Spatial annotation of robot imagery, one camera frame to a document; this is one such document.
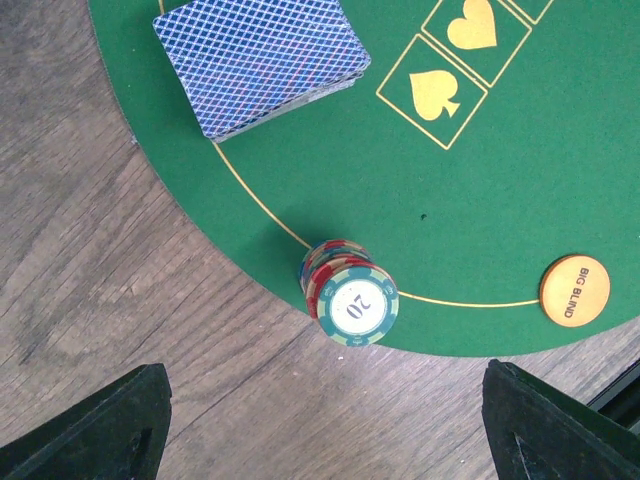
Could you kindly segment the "orange big blind button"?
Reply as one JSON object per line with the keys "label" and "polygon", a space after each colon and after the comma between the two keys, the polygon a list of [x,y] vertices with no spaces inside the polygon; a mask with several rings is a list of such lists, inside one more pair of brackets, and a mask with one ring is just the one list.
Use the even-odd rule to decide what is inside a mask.
{"label": "orange big blind button", "polygon": [[539,301],[555,324],[577,328],[594,321],[606,307],[611,280],[606,267],[588,255],[568,255],[552,263],[543,275]]}

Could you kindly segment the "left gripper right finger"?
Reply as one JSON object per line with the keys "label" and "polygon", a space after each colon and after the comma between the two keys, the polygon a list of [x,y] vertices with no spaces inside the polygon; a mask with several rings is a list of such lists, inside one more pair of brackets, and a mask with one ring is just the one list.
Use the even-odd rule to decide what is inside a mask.
{"label": "left gripper right finger", "polygon": [[511,362],[493,359],[482,418],[500,479],[637,479],[639,435]]}

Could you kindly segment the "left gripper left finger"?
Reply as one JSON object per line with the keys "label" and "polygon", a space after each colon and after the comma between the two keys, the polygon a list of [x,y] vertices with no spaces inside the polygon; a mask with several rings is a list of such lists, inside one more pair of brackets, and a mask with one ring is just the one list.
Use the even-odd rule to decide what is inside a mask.
{"label": "left gripper left finger", "polygon": [[1,448],[3,479],[155,479],[171,421],[165,366],[141,365]]}

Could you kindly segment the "stack of poker chips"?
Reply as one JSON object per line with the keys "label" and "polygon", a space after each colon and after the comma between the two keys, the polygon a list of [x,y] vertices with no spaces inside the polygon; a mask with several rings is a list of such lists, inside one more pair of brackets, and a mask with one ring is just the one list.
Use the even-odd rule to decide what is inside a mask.
{"label": "stack of poker chips", "polygon": [[376,343],[397,319],[395,281],[353,241],[331,239],[312,247],[301,262],[298,278],[310,317],[339,344]]}

